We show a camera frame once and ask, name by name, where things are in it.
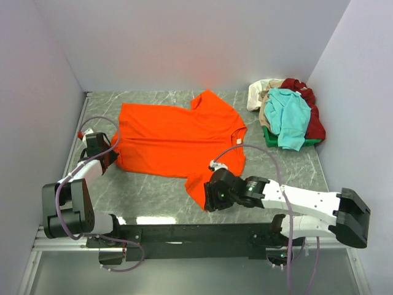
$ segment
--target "gray wall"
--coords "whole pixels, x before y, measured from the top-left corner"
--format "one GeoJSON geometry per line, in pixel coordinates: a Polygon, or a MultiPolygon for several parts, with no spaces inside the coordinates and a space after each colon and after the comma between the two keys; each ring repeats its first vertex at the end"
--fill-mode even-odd
{"type": "Polygon", "coordinates": [[[82,106],[60,46],[32,1],[0,9],[0,286],[15,294],[38,225],[41,187],[59,179],[82,106]]]}
{"type": "Polygon", "coordinates": [[[306,81],[349,0],[35,0],[84,90],[306,81]]]}
{"type": "Polygon", "coordinates": [[[393,2],[352,0],[308,85],[327,140],[318,152],[330,190],[351,187],[372,211],[359,251],[373,294],[392,294],[393,2]]]}

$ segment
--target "orange t-shirt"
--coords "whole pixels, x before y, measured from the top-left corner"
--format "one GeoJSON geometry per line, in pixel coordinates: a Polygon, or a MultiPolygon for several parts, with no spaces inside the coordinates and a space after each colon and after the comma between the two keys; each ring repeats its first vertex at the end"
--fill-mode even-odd
{"type": "MultiPolygon", "coordinates": [[[[204,208],[204,186],[210,161],[243,143],[247,127],[239,114],[210,90],[177,106],[124,103],[119,115],[121,139],[117,165],[126,171],[187,178],[185,189],[204,208]]],[[[112,144],[117,141],[117,133],[112,144]]],[[[219,160],[239,176],[246,157],[233,149],[219,160]]]]}

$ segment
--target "gray marble surface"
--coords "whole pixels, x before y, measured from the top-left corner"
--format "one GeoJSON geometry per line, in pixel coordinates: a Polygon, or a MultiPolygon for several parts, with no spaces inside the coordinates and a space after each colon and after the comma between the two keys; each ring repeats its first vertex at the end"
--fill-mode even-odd
{"type": "MultiPolygon", "coordinates": [[[[88,94],[83,120],[95,115],[107,116],[118,122],[122,103],[165,104],[190,108],[190,100],[200,91],[172,92],[93,92],[88,94]]],[[[216,92],[232,105],[247,125],[244,143],[266,147],[258,113],[246,109],[247,91],[216,92]]],[[[111,138],[115,127],[111,123],[95,119],[84,128],[91,127],[105,132],[111,138]]],[[[303,147],[300,152],[267,148],[278,159],[282,178],[287,185],[315,191],[327,191],[318,155],[314,147],[303,147]]],[[[75,168],[82,151],[78,140],[71,151],[68,172],[75,168]]],[[[256,175],[276,179],[276,170],[270,158],[252,148],[245,148],[246,166],[243,176],[256,175]]],[[[185,179],[165,178],[125,172],[111,165],[104,176],[96,180],[89,190],[96,213],[113,213],[127,224],[210,224],[270,222],[281,210],[245,208],[235,204],[224,210],[207,213],[185,191],[185,179]]]]}

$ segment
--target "teal shirt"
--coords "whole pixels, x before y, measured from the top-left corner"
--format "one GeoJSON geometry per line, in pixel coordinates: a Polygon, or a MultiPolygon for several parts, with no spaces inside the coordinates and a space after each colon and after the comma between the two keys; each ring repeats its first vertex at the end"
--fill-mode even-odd
{"type": "Polygon", "coordinates": [[[300,94],[289,89],[270,89],[264,113],[271,132],[278,135],[278,146],[299,151],[311,117],[311,109],[300,94]]]}

